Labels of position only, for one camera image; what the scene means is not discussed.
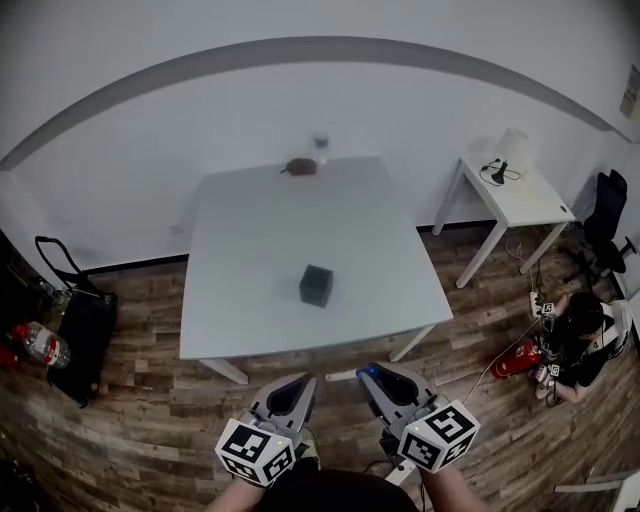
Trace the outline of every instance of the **small white box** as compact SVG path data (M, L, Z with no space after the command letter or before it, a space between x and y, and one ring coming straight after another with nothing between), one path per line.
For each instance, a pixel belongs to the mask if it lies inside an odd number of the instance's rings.
M263 487L295 462L291 439L234 419L227 423L215 451L229 473Z
M454 400L404 428L398 455L436 473L465 453L480 423Z

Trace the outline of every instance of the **wooden floor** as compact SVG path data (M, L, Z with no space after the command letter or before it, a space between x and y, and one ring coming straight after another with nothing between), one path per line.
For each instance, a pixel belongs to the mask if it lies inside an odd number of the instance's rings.
M466 288L455 287L488 229L423 235L455 319L435 328L402 364L450 399L464 399L530 323L529 278L518 273L504 239ZM509 245L515 252L522 243L528 255L539 241L527 228L511 232ZM573 266L555 247L541 269L544 291L554 300L580 288L577 281L562 284ZM412 335L240 359L237 366L251 383L238 386L198 362L178 359L184 276L185 265L177 264L95 279L118 293L120 311L100 396L89 408L78 410L50 389L36 364L0 370L0 441L33 467L58 509L200 511L229 482L213 454L217 437L259 387L294 372L323 375L383 361ZM597 292L605 300L613 296L608 281ZM594 386L584 403L551 409L534 398L524 375L505 381L485 376L467 403L482 429L457 464L493 510L608 509L611 492L560 496L552 490L590 474L640 467L640 360L633 343ZM325 467L363 471L383 458L381 426L354 381L320 383L311 428ZM374 469L386 472L382 465ZM417 482L405 484L416 503Z

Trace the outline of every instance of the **white cylinder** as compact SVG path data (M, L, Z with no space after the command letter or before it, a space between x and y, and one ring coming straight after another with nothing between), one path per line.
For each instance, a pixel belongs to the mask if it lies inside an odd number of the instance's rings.
M496 144L498 157L509 162L509 169L526 171L529 167L529 137L518 128L507 128Z
M346 372L329 373L324 376L324 380L327 382L338 382L340 380L357 379L357 369L347 370Z

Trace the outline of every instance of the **white side table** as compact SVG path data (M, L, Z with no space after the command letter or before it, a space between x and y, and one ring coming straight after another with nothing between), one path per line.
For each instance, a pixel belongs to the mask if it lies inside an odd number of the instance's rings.
M455 176L433 226L432 233L438 236L449 216L463 176L471 182L498 221L480 250L456 281L458 288L463 288L469 282L508 228L555 224L540 247L520 267L520 273L524 274L549 248L567 223L575 220L569 207L535 168L529 169L527 174L518 180L505 179L504 185L492 185L491 174L496 172L495 170L482 171L481 175L481 168L492 160L492 157L478 154L460 158Z

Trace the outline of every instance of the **black clothing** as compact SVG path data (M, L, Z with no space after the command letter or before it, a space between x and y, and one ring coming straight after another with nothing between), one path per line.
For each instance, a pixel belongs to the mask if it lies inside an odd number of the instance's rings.
M400 487L373 475L325 469L310 457L295 463L268 489L258 512L417 512Z
M613 319L604 316L605 330L613 325ZM572 334L568 326L566 315L562 315L556 321L553 333L549 336L549 348L558 352L560 348L565 354L565 362L561 365L558 382L565 386L573 387L576 384L586 388L591 385L607 362L612 344L587 354L585 351L591 343Z

